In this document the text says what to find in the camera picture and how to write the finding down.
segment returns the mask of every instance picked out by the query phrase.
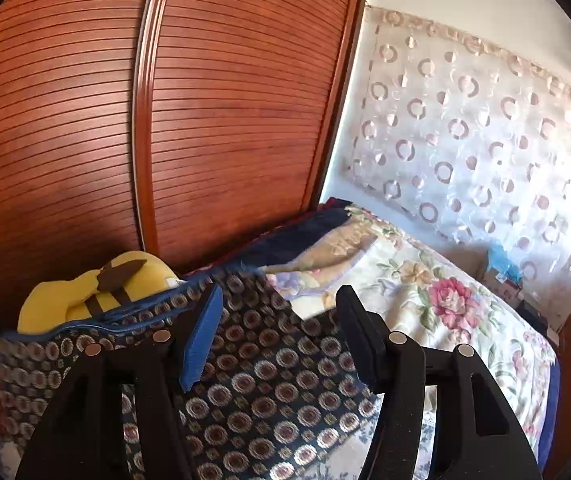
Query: brown wooden panel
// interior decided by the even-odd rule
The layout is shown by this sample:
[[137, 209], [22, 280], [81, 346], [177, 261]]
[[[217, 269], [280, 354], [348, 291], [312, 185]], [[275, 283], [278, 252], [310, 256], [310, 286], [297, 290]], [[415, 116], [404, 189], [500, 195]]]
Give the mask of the brown wooden panel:
[[139, 207], [154, 208], [170, 265], [204, 263], [307, 206], [356, 9], [166, 0], [146, 133], [154, 202]]
[[0, 6], [0, 325], [30, 289], [139, 248], [130, 103], [146, 0]]

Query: floral blanket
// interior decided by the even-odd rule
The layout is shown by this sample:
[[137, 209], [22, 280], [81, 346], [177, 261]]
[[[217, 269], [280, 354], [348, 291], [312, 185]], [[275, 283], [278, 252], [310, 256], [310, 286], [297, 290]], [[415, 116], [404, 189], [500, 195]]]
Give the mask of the floral blanket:
[[[535, 456], [545, 420], [555, 354], [504, 301], [443, 256], [355, 205], [350, 219], [285, 266], [266, 267], [268, 279], [302, 318], [332, 308], [350, 284], [367, 310], [420, 345], [451, 351], [462, 342], [479, 353], [523, 427]], [[437, 391], [425, 389], [415, 479], [427, 478]], [[356, 478], [376, 421], [367, 423], [306, 480]]]

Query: stuffed animal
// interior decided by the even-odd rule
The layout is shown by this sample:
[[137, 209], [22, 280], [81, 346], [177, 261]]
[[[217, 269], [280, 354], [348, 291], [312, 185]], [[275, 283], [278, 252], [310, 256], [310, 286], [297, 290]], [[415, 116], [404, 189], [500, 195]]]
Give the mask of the stuffed animal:
[[69, 282], [39, 283], [21, 307], [17, 331], [38, 334], [73, 319], [97, 319], [107, 310], [180, 283], [156, 256], [130, 251]]

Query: bed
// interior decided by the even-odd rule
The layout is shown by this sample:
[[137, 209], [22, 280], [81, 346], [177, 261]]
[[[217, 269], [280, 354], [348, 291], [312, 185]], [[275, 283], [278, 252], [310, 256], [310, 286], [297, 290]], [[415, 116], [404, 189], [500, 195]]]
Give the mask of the bed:
[[[471, 344], [517, 414], [543, 469], [552, 442], [559, 383], [552, 348], [483, 285], [396, 226], [357, 205], [330, 200], [213, 264], [221, 266], [264, 272], [266, 281], [302, 319], [331, 310], [336, 290], [350, 284], [364, 306], [379, 313], [391, 330], [405, 332], [423, 346], [451, 350], [461, 342]], [[429, 470], [436, 395], [434, 387], [426, 388], [417, 480], [427, 478]], [[375, 402], [376, 409], [380, 401]], [[375, 425], [376, 416], [363, 420], [342, 444], [349, 452], [330, 453], [301, 476], [356, 478]], [[4, 478], [14, 477], [19, 460], [19, 454], [1, 439]]]

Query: curtain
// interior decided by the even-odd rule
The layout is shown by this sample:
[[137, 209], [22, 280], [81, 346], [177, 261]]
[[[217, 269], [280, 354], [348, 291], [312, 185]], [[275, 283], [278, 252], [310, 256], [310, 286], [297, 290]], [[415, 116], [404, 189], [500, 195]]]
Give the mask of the curtain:
[[571, 293], [571, 87], [447, 25], [370, 7], [344, 168], [457, 244], [501, 244], [544, 306]]

